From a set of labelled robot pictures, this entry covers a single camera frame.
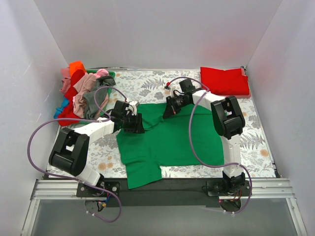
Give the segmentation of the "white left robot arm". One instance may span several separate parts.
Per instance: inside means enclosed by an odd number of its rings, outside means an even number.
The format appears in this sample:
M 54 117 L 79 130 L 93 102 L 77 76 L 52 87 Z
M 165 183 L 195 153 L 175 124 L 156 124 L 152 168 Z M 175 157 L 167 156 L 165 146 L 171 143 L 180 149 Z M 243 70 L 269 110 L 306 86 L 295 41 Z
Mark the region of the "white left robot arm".
M 138 101 L 117 101 L 110 113 L 110 120 L 99 118 L 85 126 L 60 130 L 49 157 L 49 164 L 79 181 L 88 184 L 88 191 L 95 197 L 105 195 L 104 176 L 87 164 L 89 146 L 105 135 L 123 130 L 142 134 L 142 114 L 137 112 Z

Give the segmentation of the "green t shirt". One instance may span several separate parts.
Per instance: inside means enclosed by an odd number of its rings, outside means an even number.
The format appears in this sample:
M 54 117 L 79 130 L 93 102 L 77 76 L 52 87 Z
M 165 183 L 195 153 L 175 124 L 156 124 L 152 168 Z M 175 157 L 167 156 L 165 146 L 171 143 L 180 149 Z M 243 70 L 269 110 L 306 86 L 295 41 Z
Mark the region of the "green t shirt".
M 189 118 L 193 105 L 185 106 L 180 113 L 163 119 L 166 105 L 141 104 L 143 134 L 117 135 L 121 161 L 126 167 L 130 189 L 141 187 L 162 178 L 162 166 L 198 165 L 189 144 Z M 212 112 L 197 106 L 191 126 L 192 143 L 198 157 L 209 165 L 224 163 L 221 138 L 213 125 Z

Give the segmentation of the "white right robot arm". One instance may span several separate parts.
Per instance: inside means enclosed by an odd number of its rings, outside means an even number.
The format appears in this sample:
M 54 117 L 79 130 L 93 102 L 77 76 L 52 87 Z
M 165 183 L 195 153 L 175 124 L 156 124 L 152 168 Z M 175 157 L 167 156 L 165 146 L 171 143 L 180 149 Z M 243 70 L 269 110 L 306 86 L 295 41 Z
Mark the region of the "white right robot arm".
M 189 144 L 192 153 L 206 167 L 223 168 L 221 185 L 214 191 L 232 196 L 241 191 L 246 178 L 240 155 L 240 139 L 246 124 L 243 113 L 235 96 L 222 97 L 212 94 L 204 84 L 201 85 L 201 88 L 196 88 L 192 84 L 193 81 L 196 79 L 181 76 L 166 83 L 164 89 L 168 90 L 170 95 L 166 98 L 163 118 L 177 115 L 184 106 L 194 105 L 189 118 Z M 223 165 L 206 164 L 195 152 L 191 126 L 194 112 L 199 105 L 212 112 L 214 128 L 221 138 L 223 147 Z

